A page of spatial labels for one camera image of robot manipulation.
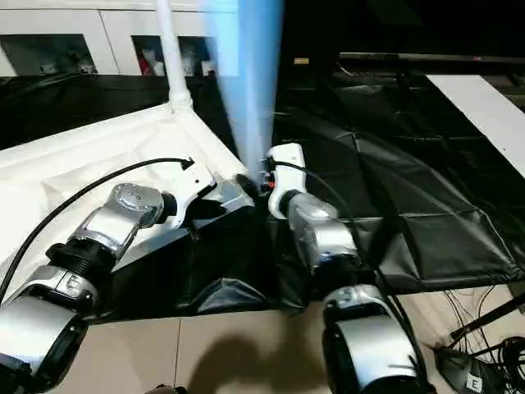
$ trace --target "white cabinet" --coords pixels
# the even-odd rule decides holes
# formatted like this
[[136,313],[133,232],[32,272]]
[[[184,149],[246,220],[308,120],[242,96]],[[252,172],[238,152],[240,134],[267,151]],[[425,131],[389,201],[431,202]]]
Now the white cabinet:
[[[124,7],[127,3],[134,7],[138,4],[152,7],[154,0],[3,0],[0,2],[0,76],[70,72],[163,75],[155,11],[53,9],[59,5],[80,4]],[[16,4],[21,9],[6,9]],[[48,8],[25,9],[23,6],[28,4]],[[220,11],[207,9],[204,4],[205,0],[172,0],[185,74],[207,75],[214,70],[222,76],[237,75],[236,0],[221,0]],[[226,34],[216,37],[213,29],[218,26]],[[216,54],[216,62],[211,61],[210,53]]]
[[[154,11],[101,11],[101,15],[121,74],[162,74],[160,29]],[[211,13],[174,11],[172,17],[187,76],[206,75],[210,69],[224,76],[238,73],[238,58],[236,53],[231,55],[239,30],[236,12],[220,13],[221,20],[232,30],[227,42],[214,37],[208,28]],[[217,64],[210,61],[208,45],[218,53]]]
[[0,10],[0,76],[118,74],[96,10]]

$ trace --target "white pole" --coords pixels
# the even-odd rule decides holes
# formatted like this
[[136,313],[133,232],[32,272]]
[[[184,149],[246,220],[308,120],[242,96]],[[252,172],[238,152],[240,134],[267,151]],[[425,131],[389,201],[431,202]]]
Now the white pole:
[[162,53],[164,54],[167,81],[170,85],[171,108],[174,112],[179,109],[191,108],[191,96],[184,78],[179,40],[173,29],[170,0],[157,0],[157,18],[161,28]]

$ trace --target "beige floor tile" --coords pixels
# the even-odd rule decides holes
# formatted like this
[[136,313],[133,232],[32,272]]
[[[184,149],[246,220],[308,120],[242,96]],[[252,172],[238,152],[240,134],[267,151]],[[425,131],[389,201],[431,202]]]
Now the beige floor tile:
[[[488,289],[489,287],[479,287],[454,291],[454,296],[463,307],[459,309],[459,312],[462,314],[464,323],[478,316],[479,304]],[[436,343],[450,343],[448,334],[459,328],[460,324],[443,292],[403,295],[400,299],[409,314],[419,341],[429,346],[434,346]],[[496,286],[483,302],[482,314],[510,299],[511,295],[507,286]],[[515,310],[485,326],[484,331],[491,345],[513,335],[525,337],[525,316]],[[468,338],[473,350],[486,347],[482,343],[479,332],[470,334]]]
[[179,318],[89,329],[70,372],[52,394],[144,394],[175,376]]
[[329,393],[320,305],[183,318],[176,384],[190,393]]

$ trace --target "glass cabinet door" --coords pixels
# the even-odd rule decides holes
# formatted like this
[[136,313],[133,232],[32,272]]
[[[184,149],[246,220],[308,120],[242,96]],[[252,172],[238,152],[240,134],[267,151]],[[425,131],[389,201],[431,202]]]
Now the glass cabinet door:
[[[231,42],[209,36],[206,12],[172,12],[173,25],[179,38],[185,76],[207,76],[210,72],[232,76],[238,73],[235,56],[219,56],[215,64],[210,52]],[[107,36],[121,74],[128,76],[163,76],[164,59],[155,11],[102,11]],[[225,13],[237,31],[236,12]]]
[[[164,56],[160,37],[156,35],[131,35],[135,56],[143,76],[164,76]],[[207,42],[204,37],[179,37],[180,55],[185,76],[207,76],[215,72],[208,52],[212,39]]]
[[18,76],[97,73],[82,34],[5,34],[0,46]]
[[97,11],[0,11],[0,76],[66,73],[118,74]]

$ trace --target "black tarp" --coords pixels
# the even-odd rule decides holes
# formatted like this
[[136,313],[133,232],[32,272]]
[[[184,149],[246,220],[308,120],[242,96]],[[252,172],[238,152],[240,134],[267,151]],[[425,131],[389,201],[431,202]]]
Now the black tarp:
[[[17,94],[24,83],[34,81],[0,88],[4,147],[44,136],[46,125],[52,134],[166,97],[156,78],[76,77]],[[196,112],[231,147],[214,81],[190,88]],[[525,180],[424,76],[336,73],[280,85],[274,143],[291,141],[345,197],[399,293],[525,279]],[[176,241],[115,273],[100,321],[297,310],[311,288],[287,226],[263,207],[243,208],[202,229],[200,241]]]

